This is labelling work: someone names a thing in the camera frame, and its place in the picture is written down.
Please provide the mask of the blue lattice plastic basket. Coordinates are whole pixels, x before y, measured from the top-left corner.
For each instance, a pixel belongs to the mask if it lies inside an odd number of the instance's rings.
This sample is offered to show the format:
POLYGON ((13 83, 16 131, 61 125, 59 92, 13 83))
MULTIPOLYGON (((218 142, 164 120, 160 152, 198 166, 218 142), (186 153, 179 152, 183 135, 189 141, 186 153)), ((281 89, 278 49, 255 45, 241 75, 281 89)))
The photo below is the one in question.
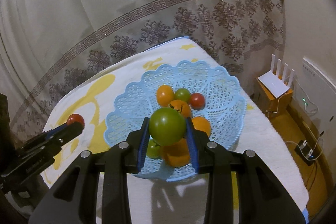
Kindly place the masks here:
POLYGON ((181 61, 148 71, 106 118, 105 172, 166 181, 229 177, 245 107, 238 80, 223 67, 181 61))

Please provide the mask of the green tomato with stem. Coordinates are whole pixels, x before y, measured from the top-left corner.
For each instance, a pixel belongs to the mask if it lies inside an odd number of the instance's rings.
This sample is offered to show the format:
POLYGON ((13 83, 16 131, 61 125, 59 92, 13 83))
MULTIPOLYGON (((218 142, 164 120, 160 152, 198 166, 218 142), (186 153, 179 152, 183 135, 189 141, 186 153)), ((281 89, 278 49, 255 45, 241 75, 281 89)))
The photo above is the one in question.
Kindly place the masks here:
POLYGON ((149 132, 152 139, 160 146, 172 145, 185 135, 185 118, 170 107, 160 108, 150 117, 149 132))

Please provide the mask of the large smooth orange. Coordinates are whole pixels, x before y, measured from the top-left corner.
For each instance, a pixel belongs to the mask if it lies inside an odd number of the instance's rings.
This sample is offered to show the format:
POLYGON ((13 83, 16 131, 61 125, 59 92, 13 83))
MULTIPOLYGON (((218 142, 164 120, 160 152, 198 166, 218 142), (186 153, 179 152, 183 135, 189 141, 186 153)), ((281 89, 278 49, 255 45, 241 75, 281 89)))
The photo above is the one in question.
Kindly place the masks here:
POLYGON ((203 131, 207 134, 208 137, 211 136, 211 124, 204 117, 194 117, 191 119, 194 125, 194 129, 203 131))

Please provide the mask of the smooth yellow-orange fruit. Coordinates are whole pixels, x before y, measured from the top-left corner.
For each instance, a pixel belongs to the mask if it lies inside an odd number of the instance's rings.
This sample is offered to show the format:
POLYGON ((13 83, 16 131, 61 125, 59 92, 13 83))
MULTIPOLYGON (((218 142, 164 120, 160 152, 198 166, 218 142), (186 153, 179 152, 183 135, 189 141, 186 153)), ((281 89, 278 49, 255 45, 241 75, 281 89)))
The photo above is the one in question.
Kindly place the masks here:
POLYGON ((161 107, 167 107, 174 100, 174 91, 169 85, 161 85, 156 92, 156 99, 161 107))

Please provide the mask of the small textured orange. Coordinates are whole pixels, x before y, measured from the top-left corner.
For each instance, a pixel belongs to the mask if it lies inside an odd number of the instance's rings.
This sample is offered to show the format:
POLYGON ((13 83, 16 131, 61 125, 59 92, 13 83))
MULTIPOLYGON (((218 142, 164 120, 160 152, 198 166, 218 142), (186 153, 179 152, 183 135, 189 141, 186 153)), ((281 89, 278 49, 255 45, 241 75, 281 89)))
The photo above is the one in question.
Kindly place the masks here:
POLYGON ((192 116, 190 106, 183 100, 173 100, 168 105, 170 108, 176 110, 183 117, 188 118, 192 116))

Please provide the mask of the small red tomato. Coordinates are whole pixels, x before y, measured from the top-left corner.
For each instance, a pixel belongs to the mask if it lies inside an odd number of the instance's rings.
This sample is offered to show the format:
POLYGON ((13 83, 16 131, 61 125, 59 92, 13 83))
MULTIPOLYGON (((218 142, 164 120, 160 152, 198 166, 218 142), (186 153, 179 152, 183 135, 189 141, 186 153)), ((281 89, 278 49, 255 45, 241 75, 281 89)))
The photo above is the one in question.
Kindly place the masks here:
POLYGON ((205 98, 201 93, 193 93, 189 98, 189 105, 195 110, 202 110, 205 107, 205 98))

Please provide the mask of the black power adapter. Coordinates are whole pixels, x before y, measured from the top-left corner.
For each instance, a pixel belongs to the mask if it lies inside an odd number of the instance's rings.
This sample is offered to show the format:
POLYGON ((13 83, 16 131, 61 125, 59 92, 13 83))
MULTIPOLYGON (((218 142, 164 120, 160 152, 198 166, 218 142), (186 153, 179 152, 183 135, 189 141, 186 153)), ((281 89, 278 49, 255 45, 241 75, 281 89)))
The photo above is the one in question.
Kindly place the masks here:
POLYGON ((296 144, 294 151, 307 164, 307 166, 311 166, 316 160, 313 150, 306 140, 300 140, 298 144, 296 144))

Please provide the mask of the orange wooden stand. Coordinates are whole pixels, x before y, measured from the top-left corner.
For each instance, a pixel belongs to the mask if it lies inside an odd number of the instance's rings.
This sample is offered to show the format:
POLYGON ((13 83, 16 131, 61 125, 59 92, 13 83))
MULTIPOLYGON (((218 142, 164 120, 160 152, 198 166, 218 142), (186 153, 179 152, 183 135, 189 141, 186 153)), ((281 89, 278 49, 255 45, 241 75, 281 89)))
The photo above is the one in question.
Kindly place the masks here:
POLYGON ((252 101, 268 119, 275 118, 282 114, 290 104, 292 96, 293 91, 289 89, 276 98, 260 80, 255 80, 252 101))

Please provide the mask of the white wifi router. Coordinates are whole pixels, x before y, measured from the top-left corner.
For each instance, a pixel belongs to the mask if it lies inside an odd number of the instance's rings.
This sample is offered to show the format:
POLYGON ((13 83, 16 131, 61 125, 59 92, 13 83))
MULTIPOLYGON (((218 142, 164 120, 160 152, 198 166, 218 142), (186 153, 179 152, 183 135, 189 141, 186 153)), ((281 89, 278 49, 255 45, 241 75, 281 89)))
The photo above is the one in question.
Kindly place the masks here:
POLYGON ((289 91, 294 74, 294 69, 290 69, 287 63, 282 65, 281 59, 277 59, 275 54, 272 54, 269 71, 257 79, 270 91, 274 98, 280 98, 289 91))

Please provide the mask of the beige patterned curtain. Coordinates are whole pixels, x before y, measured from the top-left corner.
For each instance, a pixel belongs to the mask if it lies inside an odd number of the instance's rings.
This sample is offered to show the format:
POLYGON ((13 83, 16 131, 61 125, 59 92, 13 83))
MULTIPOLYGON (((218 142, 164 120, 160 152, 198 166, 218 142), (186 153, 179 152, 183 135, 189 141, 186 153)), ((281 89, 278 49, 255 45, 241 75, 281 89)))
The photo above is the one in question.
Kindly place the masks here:
POLYGON ((247 94, 284 51, 282 0, 1 0, 1 93, 16 143, 103 69, 188 36, 247 94))

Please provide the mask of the white wall appliance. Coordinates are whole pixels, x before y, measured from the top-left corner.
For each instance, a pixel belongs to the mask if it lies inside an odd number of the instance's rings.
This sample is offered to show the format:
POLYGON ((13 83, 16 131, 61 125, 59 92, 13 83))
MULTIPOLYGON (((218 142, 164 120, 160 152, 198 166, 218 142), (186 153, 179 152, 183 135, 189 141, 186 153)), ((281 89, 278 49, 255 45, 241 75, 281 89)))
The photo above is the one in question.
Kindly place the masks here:
POLYGON ((295 75, 295 99, 320 134, 335 122, 335 84, 310 59, 302 58, 295 75))

